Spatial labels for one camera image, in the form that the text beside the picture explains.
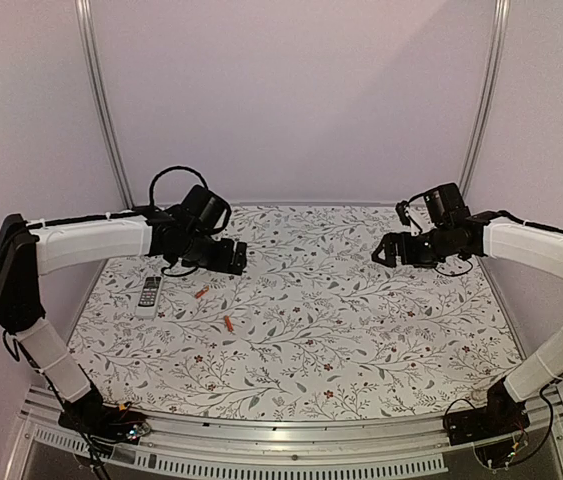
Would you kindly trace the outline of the orange battery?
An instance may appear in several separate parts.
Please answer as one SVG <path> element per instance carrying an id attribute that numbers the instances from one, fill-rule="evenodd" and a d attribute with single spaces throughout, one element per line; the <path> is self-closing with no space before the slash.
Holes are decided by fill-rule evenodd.
<path id="1" fill-rule="evenodd" d="M 205 286 L 204 288 L 200 289 L 199 291 L 197 291 L 195 293 L 195 298 L 196 299 L 201 298 L 203 295 L 205 295 L 209 291 L 209 289 L 210 289 L 209 286 Z"/>
<path id="2" fill-rule="evenodd" d="M 228 332 L 234 332 L 234 326 L 229 316 L 224 317 L 224 324 Z"/>

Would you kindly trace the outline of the white remote control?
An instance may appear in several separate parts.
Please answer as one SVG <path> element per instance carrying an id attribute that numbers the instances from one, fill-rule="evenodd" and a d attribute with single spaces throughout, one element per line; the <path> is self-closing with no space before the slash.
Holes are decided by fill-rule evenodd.
<path id="1" fill-rule="evenodd" d="M 161 276 L 150 276 L 145 278 L 135 308 L 135 315 L 138 318 L 148 319 L 156 316 L 161 286 Z"/>

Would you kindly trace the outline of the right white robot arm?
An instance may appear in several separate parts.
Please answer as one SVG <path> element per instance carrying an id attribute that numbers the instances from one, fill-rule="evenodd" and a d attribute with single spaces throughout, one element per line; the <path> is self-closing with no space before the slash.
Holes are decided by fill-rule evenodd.
<path id="1" fill-rule="evenodd" d="M 434 269 L 452 256 L 483 257 L 512 261 L 563 280 L 562 229 L 522 220 L 505 210 L 473 214 L 454 183 L 429 189 L 420 197 L 431 229 L 423 228 L 423 218 L 411 212 L 409 201 L 398 203 L 395 210 L 406 229 L 382 237 L 371 255 L 374 262 L 389 268 L 402 264 Z M 478 427 L 485 435 L 500 435 L 516 420 L 514 403 L 562 378 L 563 327 L 490 389 L 494 401 L 479 412 Z"/>

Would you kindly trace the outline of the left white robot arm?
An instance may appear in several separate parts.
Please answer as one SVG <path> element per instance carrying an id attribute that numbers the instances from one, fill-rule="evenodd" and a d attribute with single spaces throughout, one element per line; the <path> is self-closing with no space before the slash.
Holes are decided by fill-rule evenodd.
<path id="1" fill-rule="evenodd" d="M 56 270 L 117 257 L 162 257 L 168 264 L 240 275 L 247 246 L 218 235 L 230 205 L 195 185 L 167 209 L 154 204 L 116 213 L 28 222 L 7 216 L 0 229 L 0 326 L 72 403 L 72 419 L 89 434 L 109 426 L 109 412 L 65 342 L 46 320 L 39 278 Z"/>

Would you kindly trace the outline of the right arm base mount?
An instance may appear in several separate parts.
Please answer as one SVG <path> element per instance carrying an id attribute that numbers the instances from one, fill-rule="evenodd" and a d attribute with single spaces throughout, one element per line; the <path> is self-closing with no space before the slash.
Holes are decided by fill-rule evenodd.
<path id="1" fill-rule="evenodd" d="M 494 397 L 484 407 L 446 412 L 442 425 L 450 444 L 461 445 L 525 430 L 530 420 L 524 402 Z"/>

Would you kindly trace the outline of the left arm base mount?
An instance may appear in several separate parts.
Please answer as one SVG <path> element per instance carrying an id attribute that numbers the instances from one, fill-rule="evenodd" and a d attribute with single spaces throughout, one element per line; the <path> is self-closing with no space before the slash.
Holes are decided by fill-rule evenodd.
<path id="1" fill-rule="evenodd" d="M 107 443 L 137 443 L 151 433 L 140 412 L 105 405 L 99 399 L 65 402 L 58 423 L 61 427 Z"/>

